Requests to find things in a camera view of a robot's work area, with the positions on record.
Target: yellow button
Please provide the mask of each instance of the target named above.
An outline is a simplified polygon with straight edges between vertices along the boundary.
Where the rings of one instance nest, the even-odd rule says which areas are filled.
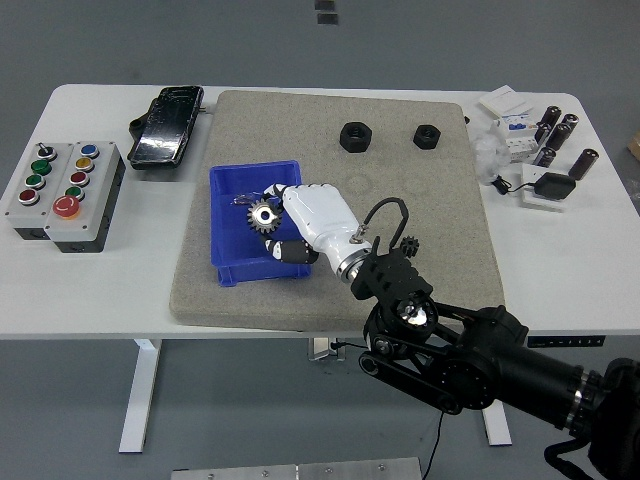
[[[93,169],[93,162],[88,157],[82,157],[76,160],[76,170],[88,172]]]

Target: blue plastic bin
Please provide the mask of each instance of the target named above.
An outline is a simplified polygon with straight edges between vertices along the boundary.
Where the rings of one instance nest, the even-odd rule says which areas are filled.
[[[247,165],[225,165],[209,171],[211,186],[211,263],[218,269],[218,283],[233,287],[238,282],[281,277],[308,277],[309,265],[281,263],[271,256],[260,235],[247,223],[248,205],[234,205],[238,195],[263,192],[274,183],[302,183],[295,160]],[[273,234],[277,240],[301,239],[286,212]]]

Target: hex nut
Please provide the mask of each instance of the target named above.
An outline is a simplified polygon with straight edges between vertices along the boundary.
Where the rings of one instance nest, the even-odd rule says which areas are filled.
[[[422,150],[433,150],[440,140],[440,130],[433,125],[420,125],[413,136],[413,143]]]
[[[340,145],[349,153],[362,153],[371,143],[371,129],[362,122],[345,123],[340,131]]]

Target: felt mat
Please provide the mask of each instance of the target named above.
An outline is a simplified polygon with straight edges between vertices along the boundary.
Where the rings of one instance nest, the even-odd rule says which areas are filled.
[[[364,153],[348,153],[338,142],[343,125],[352,121],[373,131]],[[434,150],[413,143],[421,124],[442,132]],[[355,300],[324,256],[307,278],[218,285],[210,259],[209,169],[278,160],[297,160],[303,183],[335,185],[360,221],[383,198],[402,198],[410,212],[404,235],[420,242],[411,261],[433,285],[434,300],[474,309],[504,304],[458,105],[226,91],[214,112],[172,285],[170,309],[177,322],[301,332],[362,329],[375,299]],[[384,251],[400,218],[397,206],[385,206],[367,239],[380,235]]]

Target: black pedal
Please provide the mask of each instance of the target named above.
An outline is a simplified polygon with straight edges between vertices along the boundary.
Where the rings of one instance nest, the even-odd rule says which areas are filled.
[[[135,142],[127,158],[134,169],[180,165],[203,96],[204,90],[198,86],[167,87],[160,91],[149,111],[129,124]]]

